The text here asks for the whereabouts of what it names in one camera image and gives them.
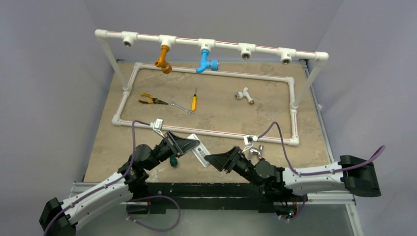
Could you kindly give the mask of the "white remote control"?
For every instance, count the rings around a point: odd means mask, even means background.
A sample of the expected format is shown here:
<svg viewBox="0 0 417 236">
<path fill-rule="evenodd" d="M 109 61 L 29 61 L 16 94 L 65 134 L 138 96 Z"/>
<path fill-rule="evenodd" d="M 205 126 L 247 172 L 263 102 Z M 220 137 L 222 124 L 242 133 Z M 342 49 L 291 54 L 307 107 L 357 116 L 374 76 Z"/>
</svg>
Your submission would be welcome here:
<svg viewBox="0 0 417 236">
<path fill-rule="evenodd" d="M 202 141 L 198 138 L 196 134 L 190 134 L 188 139 L 192 139 L 195 141 L 199 141 L 199 144 L 194 147 L 191 151 L 195 155 L 195 157 L 199 160 L 199 162 L 202 164 L 204 168 L 208 168 L 210 166 L 210 163 L 205 160 L 205 157 L 207 155 L 211 155 L 211 153 L 208 151 L 208 149 L 204 146 Z"/>
</svg>

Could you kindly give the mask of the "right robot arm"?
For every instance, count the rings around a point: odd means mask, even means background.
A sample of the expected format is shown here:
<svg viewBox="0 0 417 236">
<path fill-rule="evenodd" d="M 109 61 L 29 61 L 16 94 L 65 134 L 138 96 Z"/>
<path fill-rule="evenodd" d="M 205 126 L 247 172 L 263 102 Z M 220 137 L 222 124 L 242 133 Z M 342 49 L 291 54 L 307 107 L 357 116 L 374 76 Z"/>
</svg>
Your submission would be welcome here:
<svg viewBox="0 0 417 236">
<path fill-rule="evenodd" d="M 236 172 L 258 187 L 261 194 L 282 200 L 326 191 L 348 191 L 359 197 L 382 194 L 372 160 L 351 155 L 342 155 L 339 162 L 294 170 L 277 167 L 264 159 L 253 164 L 239 147 L 204 159 L 220 172 Z"/>
</svg>

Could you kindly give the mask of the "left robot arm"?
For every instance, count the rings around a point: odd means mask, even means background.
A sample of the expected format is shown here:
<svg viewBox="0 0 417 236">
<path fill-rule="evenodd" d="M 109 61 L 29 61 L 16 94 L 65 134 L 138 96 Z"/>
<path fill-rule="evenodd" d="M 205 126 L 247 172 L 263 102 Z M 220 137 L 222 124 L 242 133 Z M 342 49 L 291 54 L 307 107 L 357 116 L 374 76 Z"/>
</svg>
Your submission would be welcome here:
<svg viewBox="0 0 417 236">
<path fill-rule="evenodd" d="M 116 172 L 101 183 L 74 197 L 49 200 L 39 223 L 45 236 L 74 236 L 94 217 L 128 201 L 149 202 L 146 179 L 152 170 L 171 156 L 181 157 L 196 148 L 198 139 L 182 138 L 168 131 L 154 148 L 134 145 L 132 154 Z"/>
</svg>

